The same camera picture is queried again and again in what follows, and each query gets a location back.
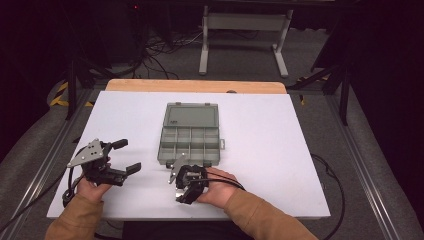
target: metal bar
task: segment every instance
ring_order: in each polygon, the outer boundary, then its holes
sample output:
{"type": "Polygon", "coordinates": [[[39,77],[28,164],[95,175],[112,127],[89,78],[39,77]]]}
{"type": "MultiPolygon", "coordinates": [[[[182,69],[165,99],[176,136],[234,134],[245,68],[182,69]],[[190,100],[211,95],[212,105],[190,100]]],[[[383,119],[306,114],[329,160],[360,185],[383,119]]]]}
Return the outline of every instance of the metal bar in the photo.
{"type": "MultiPolygon", "coordinates": [[[[35,174],[35,177],[33,178],[32,182],[29,184],[24,194],[24,197],[22,198],[21,202],[19,203],[18,207],[13,213],[12,218],[15,217],[16,213],[18,213],[21,209],[25,208],[31,201],[37,198],[37,196],[40,194],[54,166],[57,156],[61,153],[63,149],[64,141],[66,137],[68,136],[68,133],[72,129],[76,119],[78,118],[78,115],[81,112],[81,109],[84,107],[84,104],[87,102],[88,98],[90,97],[90,94],[91,94],[91,90],[88,90],[88,89],[82,90],[82,94],[79,98],[78,107],[75,113],[73,114],[70,120],[65,121],[65,123],[62,125],[62,128],[60,129],[58,135],[56,136],[56,139],[52,147],[50,148],[49,152],[44,158],[44,161],[41,164],[40,168],[38,169],[37,173],[35,174]]],[[[3,232],[3,234],[0,236],[0,239],[2,240],[15,239],[20,229],[22,228],[25,222],[25,219],[28,217],[29,212],[31,211],[31,208],[32,207],[28,208],[27,211],[25,211],[19,218],[17,218],[15,222],[12,223],[3,232]]]]}
{"type": "Polygon", "coordinates": [[[371,208],[374,211],[374,214],[377,218],[378,224],[380,225],[385,239],[401,239],[396,231],[392,220],[390,219],[390,216],[383,203],[383,199],[380,195],[380,192],[375,186],[374,181],[372,180],[372,177],[368,172],[368,169],[359,152],[355,139],[353,138],[352,133],[349,130],[349,127],[343,125],[343,122],[339,118],[337,100],[334,96],[329,95],[326,96],[326,100],[327,104],[330,107],[331,113],[337,122],[339,130],[343,135],[345,143],[348,146],[349,153],[353,160],[353,166],[356,170],[356,173],[358,174],[359,180],[361,181],[362,187],[365,190],[365,194],[368,198],[371,208]]]}

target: hand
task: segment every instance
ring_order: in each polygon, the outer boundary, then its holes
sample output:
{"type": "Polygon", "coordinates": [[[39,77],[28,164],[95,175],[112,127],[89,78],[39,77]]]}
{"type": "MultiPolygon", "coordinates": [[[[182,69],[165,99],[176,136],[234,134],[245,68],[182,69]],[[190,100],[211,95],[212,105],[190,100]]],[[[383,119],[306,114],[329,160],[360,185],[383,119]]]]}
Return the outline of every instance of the hand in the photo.
{"type": "MultiPolygon", "coordinates": [[[[209,179],[225,179],[214,174],[221,175],[237,181],[236,177],[233,174],[224,172],[217,168],[207,168],[209,179]]],[[[234,194],[237,187],[230,185],[228,183],[222,182],[209,182],[209,189],[206,193],[203,193],[197,198],[197,201],[200,203],[209,203],[215,207],[224,208],[225,204],[228,202],[230,197],[234,194]]]]}
{"type": "Polygon", "coordinates": [[[81,179],[77,186],[77,194],[87,198],[91,202],[101,202],[103,194],[107,192],[112,185],[110,184],[100,184],[96,186],[93,182],[87,181],[85,177],[81,179]]]}

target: person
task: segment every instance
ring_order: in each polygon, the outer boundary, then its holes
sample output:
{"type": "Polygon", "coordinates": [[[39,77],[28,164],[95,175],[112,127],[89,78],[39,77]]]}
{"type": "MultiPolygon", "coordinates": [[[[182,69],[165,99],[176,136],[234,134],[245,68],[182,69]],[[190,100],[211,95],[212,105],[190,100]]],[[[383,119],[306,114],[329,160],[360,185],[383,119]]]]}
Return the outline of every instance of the person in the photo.
{"type": "MultiPolygon", "coordinates": [[[[207,168],[208,178],[220,176],[237,181],[233,174],[207,168]]],[[[85,178],[77,186],[77,194],[59,218],[47,229],[45,239],[93,239],[103,210],[102,196],[112,186],[96,186],[85,178]]],[[[264,199],[222,182],[210,182],[208,190],[197,202],[221,208],[247,235],[254,239],[317,239],[296,218],[285,214],[264,199]]]]}

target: person's left hand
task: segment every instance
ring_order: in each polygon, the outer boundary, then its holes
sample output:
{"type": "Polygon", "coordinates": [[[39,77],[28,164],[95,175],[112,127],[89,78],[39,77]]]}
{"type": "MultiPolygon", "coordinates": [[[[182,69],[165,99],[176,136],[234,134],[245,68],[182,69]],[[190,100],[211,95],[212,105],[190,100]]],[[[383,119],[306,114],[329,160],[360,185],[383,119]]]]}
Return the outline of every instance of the person's left hand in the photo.
{"type": "Polygon", "coordinates": [[[101,202],[103,194],[105,194],[112,185],[110,184],[100,184],[96,186],[93,182],[87,181],[85,177],[81,179],[77,186],[77,194],[87,198],[91,202],[101,202]]]}

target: forearm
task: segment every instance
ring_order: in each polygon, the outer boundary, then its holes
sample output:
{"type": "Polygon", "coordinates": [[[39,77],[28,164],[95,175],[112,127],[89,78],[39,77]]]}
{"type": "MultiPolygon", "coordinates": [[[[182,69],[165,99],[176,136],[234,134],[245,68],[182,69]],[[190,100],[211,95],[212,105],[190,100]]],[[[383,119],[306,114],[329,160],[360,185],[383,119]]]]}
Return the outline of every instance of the forearm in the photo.
{"type": "Polygon", "coordinates": [[[241,230],[256,240],[317,239],[297,219],[240,189],[231,196],[224,211],[241,230]]]}
{"type": "Polygon", "coordinates": [[[90,202],[77,194],[50,224],[45,239],[93,239],[102,212],[103,202],[90,202]]]}

